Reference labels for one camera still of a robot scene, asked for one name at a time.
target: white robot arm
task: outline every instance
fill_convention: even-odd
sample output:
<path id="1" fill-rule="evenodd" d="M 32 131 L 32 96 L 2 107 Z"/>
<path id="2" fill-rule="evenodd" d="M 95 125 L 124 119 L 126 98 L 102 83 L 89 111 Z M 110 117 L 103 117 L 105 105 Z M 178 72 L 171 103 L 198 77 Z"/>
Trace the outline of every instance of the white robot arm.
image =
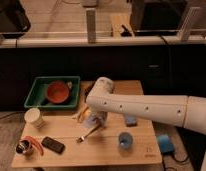
<path id="1" fill-rule="evenodd" d="M 112 94 L 114 82 L 100 77 L 86 98 L 94 112 L 130 114 L 206 135 L 206 98 Z M 206 153 L 201 171 L 206 171 Z"/>

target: green tray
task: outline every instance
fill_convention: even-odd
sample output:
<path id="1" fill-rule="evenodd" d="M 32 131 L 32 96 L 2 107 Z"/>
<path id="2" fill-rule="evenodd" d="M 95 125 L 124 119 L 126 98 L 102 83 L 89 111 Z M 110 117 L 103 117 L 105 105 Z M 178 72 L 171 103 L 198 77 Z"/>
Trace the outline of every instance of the green tray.
<path id="1" fill-rule="evenodd" d="M 64 82 L 71 81 L 73 88 L 71 90 L 70 99 L 68 102 L 62 104 L 53 104 L 47 102 L 45 99 L 45 91 L 47 86 L 52 81 L 61 80 Z M 24 103 L 25 108 L 37 107 L 39 109 L 46 110 L 65 110 L 75 109 L 79 100 L 80 92 L 80 77 L 79 76 L 47 76 L 47 77 L 36 77 L 32 88 Z"/>

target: paper cup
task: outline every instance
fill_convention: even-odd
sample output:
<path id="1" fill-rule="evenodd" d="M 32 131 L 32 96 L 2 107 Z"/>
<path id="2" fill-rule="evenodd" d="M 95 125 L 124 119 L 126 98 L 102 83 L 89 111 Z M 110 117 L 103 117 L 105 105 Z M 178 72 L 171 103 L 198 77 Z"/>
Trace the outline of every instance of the paper cup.
<path id="1" fill-rule="evenodd" d="M 40 110 L 38 108 L 29 109 L 24 116 L 24 119 L 27 123 L 32 124 L 36 128 L 40 128 L 43 126 L 44 121 Z"/>

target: red bowl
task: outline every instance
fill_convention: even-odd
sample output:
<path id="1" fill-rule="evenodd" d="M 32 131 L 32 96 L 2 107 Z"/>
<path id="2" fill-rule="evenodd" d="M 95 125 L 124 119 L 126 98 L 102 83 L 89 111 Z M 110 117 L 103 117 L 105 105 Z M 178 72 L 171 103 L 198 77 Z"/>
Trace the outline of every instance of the red bowl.
<path id="1" fill-rule="evenodd" d="M 46 90 L 46 98 L 51 103 L 62 103 L 69 97 L 70 91 L 67 84 L 63 81 L 51 82 Z"/>

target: wooden table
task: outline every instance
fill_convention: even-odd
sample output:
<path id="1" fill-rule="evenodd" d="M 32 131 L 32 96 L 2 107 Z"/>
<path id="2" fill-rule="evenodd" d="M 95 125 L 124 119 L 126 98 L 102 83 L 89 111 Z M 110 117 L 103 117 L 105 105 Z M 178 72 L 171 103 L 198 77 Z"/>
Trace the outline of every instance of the wooden table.
<path id="1" fill-rule="evenodd" d="M 89 84 L 90 82 L 81 83 L 78 109 L 84 105 L 84 89 Z M 143 92 L 139 81 L 116 81 L 115 93 L 142 94 Z M 22 138 L 29 135 L 39 142 L 45 136 L 55 138 L 66 146 L 62 155 L 45 148 L 42 157 L 37 150 L 29 157 L 16 153 L 12 167 L 118 166 L 162 162 L 151 121 L 138 119 L 136 127 L 126 127 L 122 115 L 108 113 L 105 128 L 101 128 L 84 142 L 77 144 L 76 138 L 84 135 L 88 129 L 72 119 L 72 114 L 75 112 L 42 111 L 45 126 L 37 130 L 32 125 L 26 124 L 22 133 Z M 130 132 L 133 136 L 131 150 L 123 151 L 118 148 L 118 135 L 123 131 Z"/>
<path id="2" fill-rule="evenodd" d="M 121 33 L 124 31 L 122 25 L 124 25 L 130 31 L 132 36 L 135 36 L 130 25 L 129 13 L 111 13 L 110 20 L 114 37 L 121 37 Z"/>

